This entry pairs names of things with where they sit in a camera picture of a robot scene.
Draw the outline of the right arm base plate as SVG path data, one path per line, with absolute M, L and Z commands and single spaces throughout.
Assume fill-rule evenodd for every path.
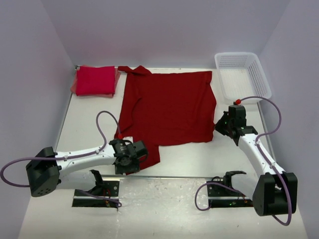
M 214 182 L 216 184 L 224 185 L 227 188 L 231 188 L 231 189 L 233 188 L 231 182 L 229 182 L 228 180 L 224 180 L 222 177 L 219 177 L 219 176 L 215 176 L 210 181 L 207 181 L 207 182 Z M 218 186 L 216 184 L 207 186 L 207 192 L 209 197 L 220 197 L 220 198 L 224 197 L 224 198 L 237 198 L 237 199 L 242 198 L 242 199 L 250 200 L 250 198 L 246 197 L 244 194 L 231 191 L 229 189 L 226 189 L 222 186 Z

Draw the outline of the folded bright red shirt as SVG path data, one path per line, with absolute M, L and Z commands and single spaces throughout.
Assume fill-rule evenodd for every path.
M 116 91 L 115 66 L 80 66 L 76 71 L 77 96 L 110 95 Z

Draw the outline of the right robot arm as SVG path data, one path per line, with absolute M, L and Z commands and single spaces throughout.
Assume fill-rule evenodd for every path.
M 266 151 L 255 128 L 247 125 L 244 106 L 230 105 L 215 130 L 234 141 L 255 171 L 252 175 L 244 171 L 226 172 L 223 192 L 229 196 L 242 193 L 252 201 L 259 216 L 295 213 L 298 179 L 294 173 L 287 173 Z

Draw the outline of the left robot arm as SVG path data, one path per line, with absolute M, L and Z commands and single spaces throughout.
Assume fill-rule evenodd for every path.
M 97 196 L 104 184 L 96 166 L 114 166 L 116 174 L 139 172 L 141 158 L 148 156 L 142 141 L 113 139 L 96 148 L 74 152 L 43 149 L 26 166 L 32 197 L 42 197 L 56 189 L 76 189 Z

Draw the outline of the dark red t shirt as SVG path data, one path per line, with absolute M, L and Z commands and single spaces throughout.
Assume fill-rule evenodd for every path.
M 115 137 L 144 142 L 149 155 L 141 170 L 160 162 L 160 146 L 213 140 L 217 102 L 212 71 L 159 74 L 143 66 L 118 70 L 127 78 Z

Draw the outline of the folded light red shirt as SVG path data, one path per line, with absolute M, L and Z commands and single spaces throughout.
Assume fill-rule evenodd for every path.
M 114 86 L 115 89 L 117 87 L 118 80 L 120 78 L 121 73 L 118 71 L 118 68 L 115 68 L 115 79 L 114 79 Z M 76 86 L 77 86 L 77 75 L 75 74 L 75 78 L 73 80 L 72 86 L 70 88 L 71 93 L 76 93 Z M 88 94 L 84 96 L 95 96 L 95 97 L 104 97 L 104 98 L 112 98 L 114 96 L 115 92 L 111 94 Z

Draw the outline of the white plastic basket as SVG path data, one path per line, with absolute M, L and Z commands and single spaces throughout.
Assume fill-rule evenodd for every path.
M 261 97 L 270 99 L 272 92 L 263 67 L 251 52 L 224 52 L 214 56 L 224 101 L 232 104 L 237 99 L 254 96 L 244 101 L 255 104 Z

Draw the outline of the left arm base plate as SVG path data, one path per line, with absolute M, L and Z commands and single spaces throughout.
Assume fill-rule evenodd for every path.
M 120 188 L 119 179 L 106 179 L 102 183 L 97 184 L 92 189 L 87 190 L 87 195 L 80 190 L 75 190 L 74 198 L 76 199 L 103 199 L 103 198 L 114 198 L 118 199 Z

